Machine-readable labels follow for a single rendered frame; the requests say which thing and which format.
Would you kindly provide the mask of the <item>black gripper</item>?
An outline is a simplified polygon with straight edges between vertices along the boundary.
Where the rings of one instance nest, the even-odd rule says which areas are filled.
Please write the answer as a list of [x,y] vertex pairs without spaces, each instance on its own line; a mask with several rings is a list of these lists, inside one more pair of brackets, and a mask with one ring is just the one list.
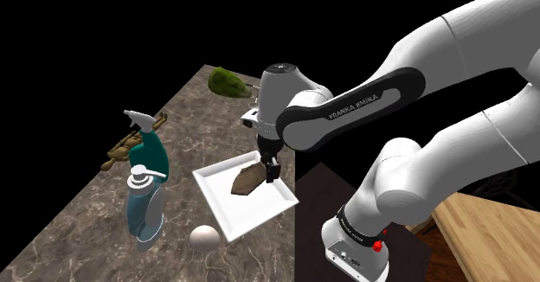
[[280,177],[281,165],[278,160],[278,153],[282,150],[284,143],[280,139],[264,138],[257,135],[257,146],[260,153],[260,161],[266,167],[266,182],[272,183]]

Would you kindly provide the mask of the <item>brown wedge-shaped piece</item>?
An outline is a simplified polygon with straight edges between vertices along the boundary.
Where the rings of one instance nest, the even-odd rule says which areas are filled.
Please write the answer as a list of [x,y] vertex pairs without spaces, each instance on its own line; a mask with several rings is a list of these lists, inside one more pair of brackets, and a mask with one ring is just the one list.
[[230,193],[232,195],[249,195],[267,177],[267,170],[263,163],[254,163],[246,168],[242,168],[241,172],[233,181]]

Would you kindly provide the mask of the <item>white square plate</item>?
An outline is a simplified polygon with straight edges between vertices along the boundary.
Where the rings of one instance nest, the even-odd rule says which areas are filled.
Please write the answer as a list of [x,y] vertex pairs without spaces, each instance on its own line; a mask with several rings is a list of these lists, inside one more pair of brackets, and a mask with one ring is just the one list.
[[260,153],[251,151],[192,172],[223,236],[229,242],[299,203],[279,178],[272,183],[263,182],[249,195],[231,193],[234,179],[241,169],[259,162]]

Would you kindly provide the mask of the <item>dark robot stand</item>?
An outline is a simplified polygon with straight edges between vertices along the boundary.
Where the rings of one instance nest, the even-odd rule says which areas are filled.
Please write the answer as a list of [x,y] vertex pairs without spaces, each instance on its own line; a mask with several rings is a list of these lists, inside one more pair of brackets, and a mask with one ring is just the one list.
[[[355,282],[325,257],[321,228],[356,190],[319,163],[295,182],[295,282]],[[432,249],[405,227],[391,223],[387,282],[426,282]]]

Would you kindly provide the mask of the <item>white egg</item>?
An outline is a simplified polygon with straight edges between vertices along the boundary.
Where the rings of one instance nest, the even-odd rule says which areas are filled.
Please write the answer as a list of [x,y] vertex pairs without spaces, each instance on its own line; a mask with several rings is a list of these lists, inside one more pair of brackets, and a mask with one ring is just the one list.
[[190,247],[199,253],[209,253],[217,249],[221,242],[219,233],[211,226],[201,225],[192,230]]

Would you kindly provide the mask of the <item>green avocado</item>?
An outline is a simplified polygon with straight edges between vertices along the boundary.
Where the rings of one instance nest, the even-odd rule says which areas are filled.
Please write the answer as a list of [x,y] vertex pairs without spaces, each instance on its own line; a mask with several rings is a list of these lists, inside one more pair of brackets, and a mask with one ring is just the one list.
[[252,95],[244,81],[223,67],[216,67],[211,72],[208,88],[214,94],[233,99],[248,99]]

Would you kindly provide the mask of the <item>teal spray bottle white trigger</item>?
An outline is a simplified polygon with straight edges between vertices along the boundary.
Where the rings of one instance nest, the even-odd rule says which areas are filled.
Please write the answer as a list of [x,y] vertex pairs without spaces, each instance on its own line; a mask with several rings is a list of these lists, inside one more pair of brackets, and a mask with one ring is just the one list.
[[157,120],[141,112],[124,110],[124,114],[131,119],[131,125],[140,127],[139,134],[142,138],[142,143],[129,151],[130,165],[143,164],[148,170],[164,174],[164,177],[160,176],[157,181],[165,183],[170,175],[170,165],[166,150],[152,128]]

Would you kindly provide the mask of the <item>blue soap dispenser white pump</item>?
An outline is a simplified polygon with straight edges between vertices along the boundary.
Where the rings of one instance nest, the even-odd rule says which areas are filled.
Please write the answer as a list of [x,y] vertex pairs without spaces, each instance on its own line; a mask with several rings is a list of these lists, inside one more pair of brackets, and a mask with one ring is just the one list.
[[125,218],[131,235],[137,239],[137,250],[148,251],[159,239],[164,225],[165,174],[148,170],[143,164],[131,167],[126,180],[129,189],[125,202]]

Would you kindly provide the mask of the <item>brown doll figure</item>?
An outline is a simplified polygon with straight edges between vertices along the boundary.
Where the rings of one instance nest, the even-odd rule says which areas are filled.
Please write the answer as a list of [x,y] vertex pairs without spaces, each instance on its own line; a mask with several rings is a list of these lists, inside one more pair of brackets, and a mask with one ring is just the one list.
[[[168,115],[166,113],[159,113],[159,116],[152,125],[152,130],[158,130],[159,127],[161,127],[161,125],[164,124],[167,120]],[[109,159],[100,166],[100,170],[108,171],[115,163],[128,161],[130,150],[142,143],[143,139],[140,132],[131,131],[127,136],[118,141],[118,143],[116,143],[115,146],[107,152],[107,156]]]

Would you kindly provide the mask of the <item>light wooden table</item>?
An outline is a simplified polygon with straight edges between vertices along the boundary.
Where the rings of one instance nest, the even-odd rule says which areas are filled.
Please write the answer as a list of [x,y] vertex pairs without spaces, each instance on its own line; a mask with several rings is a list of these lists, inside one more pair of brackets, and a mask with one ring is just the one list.
[[427,282],[540,282],[540,213],[456,193],[407,229],[431,248]]

